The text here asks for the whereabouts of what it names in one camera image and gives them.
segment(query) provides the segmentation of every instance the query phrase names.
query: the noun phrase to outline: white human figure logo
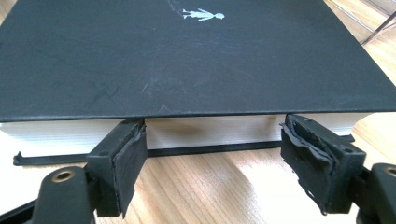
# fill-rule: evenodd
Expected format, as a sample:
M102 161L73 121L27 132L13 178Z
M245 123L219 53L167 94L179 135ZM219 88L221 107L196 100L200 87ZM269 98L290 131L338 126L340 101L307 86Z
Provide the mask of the white human figure logo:
M198 10L199 11L186 11L183 8L183 13L189 13L189 15L183 15L184 19L186 19L187 17L200 18L198 21L207 21L214 17L221 19L221 20L224 19L224 15L222 13L216 13L215 15L213 15L213 13L210 13L203 9L198 8Z

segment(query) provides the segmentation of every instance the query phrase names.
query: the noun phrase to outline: black book cover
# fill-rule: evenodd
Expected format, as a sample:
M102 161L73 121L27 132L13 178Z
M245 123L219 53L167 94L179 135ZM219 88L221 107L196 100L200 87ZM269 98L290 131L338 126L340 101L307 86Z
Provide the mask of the black book cover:
M395 111L318 0L19 0L0 121Z

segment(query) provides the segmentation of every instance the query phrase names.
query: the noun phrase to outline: book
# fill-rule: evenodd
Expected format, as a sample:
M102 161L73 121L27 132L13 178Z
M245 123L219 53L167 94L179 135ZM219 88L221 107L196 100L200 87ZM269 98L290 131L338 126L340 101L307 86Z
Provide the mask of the book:
M21 147L32 157L85 153L127 118L146 119L149 149L199 152L276 142L285 114L344 135L396 111L394 85L313 0L20 0L0 26L0 78L2 147L76 142Z

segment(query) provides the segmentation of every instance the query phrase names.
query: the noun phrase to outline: light wood tabletop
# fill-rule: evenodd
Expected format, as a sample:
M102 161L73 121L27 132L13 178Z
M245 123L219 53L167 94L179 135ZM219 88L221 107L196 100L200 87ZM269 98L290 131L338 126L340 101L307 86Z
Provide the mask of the light wood tabletop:
M0 1L0 22L15 2ZM368 35L345 17L345 12L357 17L374 13L360 6L362 1L326 3L357 38ZM384 20L378 15L371 18L367 23L374 27ZM396 29L364 48L396 84ZM373 114L355 125L354 145L368 153L367 168L377 162L396 163L394 127L396 113ZM61 167L13 166L17 152L17 148L0 150L0 214L35 199L42 178ZM356 223L355 205L348 215L323 216L297 179L280 157L279 148L150 158L138 177L126 218L98 218L97 222Z

